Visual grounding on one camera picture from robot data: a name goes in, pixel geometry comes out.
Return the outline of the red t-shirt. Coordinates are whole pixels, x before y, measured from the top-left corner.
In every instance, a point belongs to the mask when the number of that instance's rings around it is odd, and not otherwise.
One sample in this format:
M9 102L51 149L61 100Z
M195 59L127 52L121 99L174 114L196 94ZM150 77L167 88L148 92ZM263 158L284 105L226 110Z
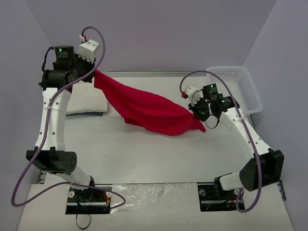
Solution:
M104 93L127 124L168 136L191 130L206 132L202 122L186 108L163 96L126 86L99 70L95 70L94 87Z

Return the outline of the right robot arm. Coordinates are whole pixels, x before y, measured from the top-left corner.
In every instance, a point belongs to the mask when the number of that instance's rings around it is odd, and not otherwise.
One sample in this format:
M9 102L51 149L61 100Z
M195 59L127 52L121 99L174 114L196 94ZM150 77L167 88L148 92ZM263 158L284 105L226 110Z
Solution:
M217 198L224 199L237 189L251 192L280 180L284 155L260 138L232 96L224 97L218 93L216 84L200 90L187 87L182 95L189 99L189 109L197 119L206 122L214 116L218 124L230 131L244 153L246 164L239 172L214 179L213 192Z

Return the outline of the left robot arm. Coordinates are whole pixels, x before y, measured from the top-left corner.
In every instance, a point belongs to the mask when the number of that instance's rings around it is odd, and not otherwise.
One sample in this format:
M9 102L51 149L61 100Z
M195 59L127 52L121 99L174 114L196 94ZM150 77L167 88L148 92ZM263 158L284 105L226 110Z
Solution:
M56 60L53 69L42 68L43 111L40 133L34 150L28 150L27 160L35 158L33 165L49 174L72 183L85 201L97 195L94 179L77 165L77 155L65 149L64 125L67 106L71 98L71 83L80 77L92 76L98 45L80 44L78 53L73 46L55 46Z

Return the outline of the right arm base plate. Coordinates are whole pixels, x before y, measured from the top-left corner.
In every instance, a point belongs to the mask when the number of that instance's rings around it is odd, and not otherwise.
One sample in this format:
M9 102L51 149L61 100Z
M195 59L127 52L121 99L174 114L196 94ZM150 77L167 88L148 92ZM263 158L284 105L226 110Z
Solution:
M236 211L236 197L234 191L218 195L214 183L197 184L199 206L201 212Z

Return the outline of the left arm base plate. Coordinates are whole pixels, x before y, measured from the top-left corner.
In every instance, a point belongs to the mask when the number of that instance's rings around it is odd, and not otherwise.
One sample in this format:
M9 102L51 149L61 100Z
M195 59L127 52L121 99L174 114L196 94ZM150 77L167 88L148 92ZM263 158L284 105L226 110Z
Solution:
M66 215L103 215L109 214L111 209L111 185L96 185L103 191L94 189L77 190L69 188Z

